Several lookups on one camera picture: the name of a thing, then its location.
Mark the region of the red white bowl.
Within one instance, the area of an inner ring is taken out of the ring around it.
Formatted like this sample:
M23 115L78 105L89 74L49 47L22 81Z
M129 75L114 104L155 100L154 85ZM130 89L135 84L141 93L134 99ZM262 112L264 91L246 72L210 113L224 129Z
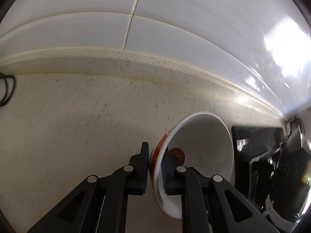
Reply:
M182 165L197 169L205 177L221 175L230 180L234 162L232 137L219 117L198 112L166 132L152 151L149 171L156 203L164 214L180 220L180 196L168 196L163 188L161 162L166 150L177 156Z

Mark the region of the black stove top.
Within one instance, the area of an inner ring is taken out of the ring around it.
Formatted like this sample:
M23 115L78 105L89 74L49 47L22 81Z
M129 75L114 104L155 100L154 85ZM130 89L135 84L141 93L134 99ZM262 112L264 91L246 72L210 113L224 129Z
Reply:
M281 127L232 126L235 188L263 210L285 140Z

